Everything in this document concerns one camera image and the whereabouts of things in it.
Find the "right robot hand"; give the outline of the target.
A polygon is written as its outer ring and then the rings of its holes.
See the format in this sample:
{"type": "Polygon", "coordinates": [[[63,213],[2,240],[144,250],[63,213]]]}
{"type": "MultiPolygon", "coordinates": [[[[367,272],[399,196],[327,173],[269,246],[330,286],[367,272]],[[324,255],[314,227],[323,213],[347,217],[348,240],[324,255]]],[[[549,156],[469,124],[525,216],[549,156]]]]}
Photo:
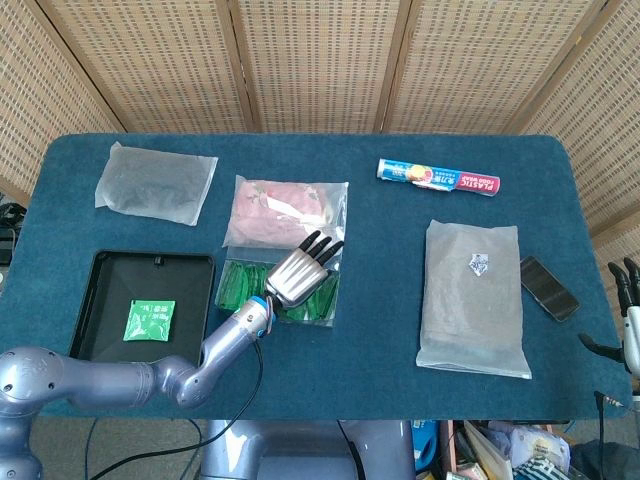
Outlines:
{"type": "Polygon", "coordinates": [[[608,268],[614,277],[620,312],[624,323],[621,347],[597,344],[586,333],[580,333],[581,343],[592,353],[614,360],[625,366],[634,377],[639,377],[639,265],[629,257],[623,259],[625,269],[613,262],[608,268]]]}

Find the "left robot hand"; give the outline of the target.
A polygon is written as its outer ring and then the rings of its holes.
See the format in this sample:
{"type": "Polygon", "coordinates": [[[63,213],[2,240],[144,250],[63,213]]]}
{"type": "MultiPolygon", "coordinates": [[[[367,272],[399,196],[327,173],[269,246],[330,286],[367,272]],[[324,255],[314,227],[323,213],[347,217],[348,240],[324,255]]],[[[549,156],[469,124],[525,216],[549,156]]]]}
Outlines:
{"type": "Polygon", "coordinates": [[[316,230],[279,261],[267,274],[264,299],[276,310],[302,305],[330,276],[326,264],[343,248],[316,230]]]}

